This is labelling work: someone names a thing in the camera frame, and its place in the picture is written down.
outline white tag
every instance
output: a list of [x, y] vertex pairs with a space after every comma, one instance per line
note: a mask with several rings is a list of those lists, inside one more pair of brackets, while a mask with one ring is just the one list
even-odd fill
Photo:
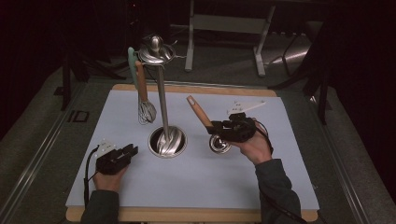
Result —
[[96, 151], [96, 153], [94, 154], [94, 157], [96, 159], [99, 159], [99, 158], [101, 158], [102, 156], [106, 155], [107, 153], [109, 153], [111, 150], [113, 150], [115, 148], [116, 148], [116, 145], [114, 145], [112, 142], [110, 142], [110, 141], [108, 141], [106, 139], [103, 139], [100, 142], [99, 148]]
[[265, 105], [264, 100], [262, 100], [261, 102], [237, 102], [236, 101], [235, 104], [233, 104], [233, 107], [230, 108], [229, 110], [227, 110], [227, 114], [231, 115], [231, 114], [243, 113], [248, 110], [257, 108], [261, 105]]

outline dark background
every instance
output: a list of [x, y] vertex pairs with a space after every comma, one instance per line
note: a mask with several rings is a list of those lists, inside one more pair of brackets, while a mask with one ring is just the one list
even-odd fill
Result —
[[[247, 1], [196, 1], [196, 10], [265, 18], [267, 6]], [[144, 29], [170, 40], [169, 23], [188, 24], [189, 1], [2, 1], [1, 129], [2, 138], [45, 79], [62, 64], [65, 41], [95, 60], [126, 56], [138, 49]], [[350, 3], [347, 7], [315, 4], [281, 5], [271, 31], [300, 33], [308, 20], [323, 20], [318, 38], [332, 67], [331, 86], [370, 154], [393, 200], [396, 199], [392, 133], [396, 114], [394, 2]]]

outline cable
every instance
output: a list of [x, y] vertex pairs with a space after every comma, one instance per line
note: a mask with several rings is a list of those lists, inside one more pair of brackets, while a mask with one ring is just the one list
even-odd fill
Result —
[[320, 210], [318, 210], [318, 216], [319, 216], [320, 220], [322, 220], [322, 222], [323, 222], [324, 224], [327, 224], [327, 221], [326, 221], [326, 219], [324, 219], [324, 217], [323, 217], [323, 215], [321, 214]]
[[[258, 128], [258, 127], [256, 127], [256, 130], [257, 130], [257, 132], [259, 132], [259, 133], [264, 137], [265, 141], [266, 141], [267, 144], [268, 144], [268, 147], [269, 147], [270, 150], [271, 150], [271, 154], [272, 154], [272, 153], [274, 152], [274, 148], [273, 148], [272, 145], [271, 145], [271, 141], [270, 141], [270, 139], [269, 139], [269, 133], [268, 133], [268, 131], [267, 131], [267, 128], [265, 128], [265, 126], [264, 126], [261, 122], [259, 122], [259, 121], [257, 121], [257, 120], [254, 120], [254, 121], [257, 122], [257, 123], [259, 123], [259, 124], [264, 128], [265, 133], [264, 133], [260, 128]], [[295, 221], [297, 221], [297, 222], [306, 223], [306, 221], [305, 221], [304, 219], [302, 219], [301, 217], [299, 217], [299, 216], [293, 214], [293, 213], [292, 213], [291, 211], [289, 211], [288, 209], [283, 208], [282, 206], [280, 206], [279, 204], [277, 204], [272, 198], [268, 197], [268, 196], [262, 191], [262, 189], [260, 188], [260, 186], [259, 186], [259, 190], [260, 190], [260, 195], [261, 195], [269, 204], [271, 204], [276, 210], [278, 210], [279, 212], [283, 213], [283, 214], [286, 215], [287, 217], [289, 217], [289, 218], [291, 218], [291, 219], [293, 219], [293, 220], [295, 220]]]
[[264, 126], [261, 122], [259, 122], [258, 120], [254, 120], [254, 121], [255, 121], [255, 122], [258, 122], [258, 123], [264, 128], [265, 133], [264, 133], [262, 130], [260, 130], [259, 128], [257, 128], [257, 127], [256, 127], [256, 130], [257, 130], [257, 132], [259, 132], [259, 133], [264, 137], [265, 141], [266, 141], [267, 144], [268, 144], [268, 147], [270, 148], [271, 155], [272, 155], [273, 152], [274, 152], [274, 148], [273, 148], [273, 146], [272, 146], [272, 144], [271, 144], [271, 141], [270, 141], [270, 138], [269, 138], [269, 133], [268, 133], [268, 131], [267, 131], [267, 128], [265, 128], [265, 126]]
[[178, 34], [180, 34], [180, 33], [183, 33], [184, 31], [186, 31], [186, 30], [188, 30], [188, 29], [189, 29], [188, 27], [183, 28], [183, 29], [181, 29], [181, 30], [179, 30], [179, 31], [177, 31], [177, 32], [172, 33], [171, 36], [175, 36], [175, 35], [178, 35]]
[[145, 66], [145, 68], [146, 68], [146, 71], [148, 72], [148, 75], [152, 78], [152, 80], [155, 81], [155, 83], [157, 83], [157, 79], [150, 73], [150, 70], [153, 70], [153, 69], [149, 69], [147, 66]]
[[88, 170], [90, 168], [90, 160], [91, 160], [91, 156], [93, 155], [93, 153], [95, 153], [98, 150], [98, 148], [99, 148], [99, 146], [92, 150], [92, 152], [88, 156], [87, 162], [85, 164], [85, 175], [84, 175], [84, 204], [85, 204], [85, 207], [87, 207], [88, 201], [90, 200], [89, 182], [90, 182], [90, 179], [93, 178], [93, 176], [91, 176], [91, 178], [88, 178]]

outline white board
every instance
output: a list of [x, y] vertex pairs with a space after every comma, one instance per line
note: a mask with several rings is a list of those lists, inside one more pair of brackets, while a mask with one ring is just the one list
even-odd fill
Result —
[[[159, 96], [149, 92], [148, 98], [157, 108], [157, 118], [141, 125], [137, 115], [136, 91], [111, 91], [66, 206], [82, 206], [83, 176], [88, 154], [103, 138], [117, 148], [134, 144], [139, 153], [132, 158], [120, 190], [120, 206], [239, 208], [260, 209], [254, 165], [232, 147], [225, 154], [209, 149], [205, 127], [195, 116], [186, 98], [188, 93], [166, 93], [169, 125], [181, 128], [188, 137], [186, 149], [172, 159], [162, 159], [149, 151], [149, 135], [163, 126]], [[228, 119], [227, 109], [234, 101], [261, 102], [265, 105], [246, 112], [261, 121], [270, 134], [275, 149], [273, 157], [283, 161], [293, 190], [300, 197], [302, 209], [318, 209], [308, 173], [297, 146], [285, 106], [279, 97], [192, 94], [211, 120]], [[95, 160], [91, 160], [90, 175]], [[94, 189], [91, 181], [90, 190]]]

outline wooden handle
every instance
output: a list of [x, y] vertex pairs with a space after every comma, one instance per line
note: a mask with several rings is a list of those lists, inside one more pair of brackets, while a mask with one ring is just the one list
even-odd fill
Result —
[[145, 76], [145, 70], [143, 68], [143, 64], [139, 61], [134, 62], [134, 65], [136, 65], [137, 68], [137, 90], [139, 91], [140, 94], [140, 99], [142, 102], [147, 102], [149, 100], [148, 97], [148, 88], [146, 85], [146, 76]]
[[195, 112], [198, 119], [204, 124], [205, 127], [213, 127], [212, 121], [207, 117], [205, 111], [198, 105], [192, 96], [187, 97], [192, 110]]

